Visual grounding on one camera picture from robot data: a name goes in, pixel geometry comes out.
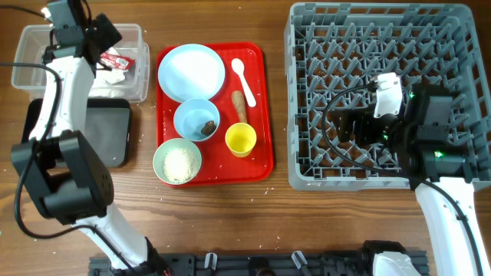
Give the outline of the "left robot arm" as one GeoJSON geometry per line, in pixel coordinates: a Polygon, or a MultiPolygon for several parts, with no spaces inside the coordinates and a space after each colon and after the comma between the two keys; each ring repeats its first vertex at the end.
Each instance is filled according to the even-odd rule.
{"type": "Polygon", "coordinates": [[[41,113],[29,140],[11,151],[19,174],[15,221],[35,239],[83,232],[109,258],[114,275],[169,275],[169,265],[149,239],[115,206],[110,173],[83,134],[97,64],[122,36],[105,14],[94,19],[63,14],[52,21],[57,42],[46,48],[38,65],[46,73],[41,113]],[[21,217],[24,191],[41,216],[66,228],[53,234],[29,230],[21,217]]]}

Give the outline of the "yellow plastic cup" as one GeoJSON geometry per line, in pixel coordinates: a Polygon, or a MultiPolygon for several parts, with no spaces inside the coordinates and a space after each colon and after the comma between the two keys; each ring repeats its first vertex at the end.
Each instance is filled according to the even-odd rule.
{"type": "Polygon", "coordinates": [[[226,131],[225,141],[231,153],[242,158],[252,152],[257,141],[257,135],[251,125],[235,123],[226,131]]]}

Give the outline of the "red sauce packet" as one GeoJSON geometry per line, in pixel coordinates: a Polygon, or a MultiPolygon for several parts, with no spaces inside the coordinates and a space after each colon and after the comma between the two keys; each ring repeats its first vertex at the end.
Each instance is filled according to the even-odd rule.
{"type": "Polygon", "coordinates": [[[135,60],[129,57],[120,56],[118,54],[109,54],[104,52],[101,55],[101,62],[113,69],[127,71],[133,66],[135,60]]]}

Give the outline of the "light blue bowl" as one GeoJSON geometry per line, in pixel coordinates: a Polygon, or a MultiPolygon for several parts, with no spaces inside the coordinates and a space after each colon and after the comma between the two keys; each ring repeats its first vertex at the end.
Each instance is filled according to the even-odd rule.
{"type": "Polygon", "coordinates": [[[214,103],[204,99],[191,99],[180,104],[173,116],[176,132],[184,139],[193,142],[203,142],[211,138],[201,134],[205,123],[214,120],[219,128],[220,114],[214,103]]]}

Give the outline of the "brown food scrap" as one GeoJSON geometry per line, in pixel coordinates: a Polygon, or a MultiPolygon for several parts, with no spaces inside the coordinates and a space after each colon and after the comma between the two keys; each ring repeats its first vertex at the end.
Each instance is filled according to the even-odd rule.
{"type": "Polygon", "coordinates": [[[215,121],[210,120],[206,122],[204,127],[201,129],[201,134],[205,136],[211,136],[215,132],[216,128],[217,126],[215,124],[215,121]]]}

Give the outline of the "white tissue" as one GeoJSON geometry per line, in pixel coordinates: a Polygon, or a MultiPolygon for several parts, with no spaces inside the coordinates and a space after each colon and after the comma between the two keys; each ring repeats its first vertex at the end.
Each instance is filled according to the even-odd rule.
{"type": "Polygon", "coordinates": [[[112,71],[97,70],[94,85],[110,86],[125,80],[124,71],[113,69],[112,71]]]}

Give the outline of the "pile of white rice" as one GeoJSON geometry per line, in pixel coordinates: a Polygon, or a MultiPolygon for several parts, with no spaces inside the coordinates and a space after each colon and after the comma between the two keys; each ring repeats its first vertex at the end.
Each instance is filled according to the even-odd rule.
{"type": "Polygon", "coordinates": [[[197,155],[187,148],[170,150],[163,159],[163,171],[169,181],[182,184],[190,181],[199,171],[197,155]]]}

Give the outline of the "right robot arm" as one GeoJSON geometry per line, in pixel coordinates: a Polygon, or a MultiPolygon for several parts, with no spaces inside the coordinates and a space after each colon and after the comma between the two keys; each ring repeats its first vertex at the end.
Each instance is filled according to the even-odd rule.
{"type": "Polygon", "coordinates": [[[448,140],[453,96],[441,86],[415,84],[407,102],[400,86],[382,88],[374,105],[350,110],[326,108],[340,141],[381,143],[397,155],[422,208],[440,275],[488,275],[490,264],[474,207],[473,171],[466,149],[448,140]]]}

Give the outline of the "pale green rice bowl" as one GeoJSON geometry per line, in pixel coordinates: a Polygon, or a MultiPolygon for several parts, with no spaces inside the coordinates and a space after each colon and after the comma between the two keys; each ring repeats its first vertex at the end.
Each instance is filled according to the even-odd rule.
{"type": "Polygon", "coordinates": [[[172,186],[190,182],[197,176],[201,165],[199,148],[183,138],[167,140],[158,146],[153,156],[153,171],[162,182],[172,186]]]}

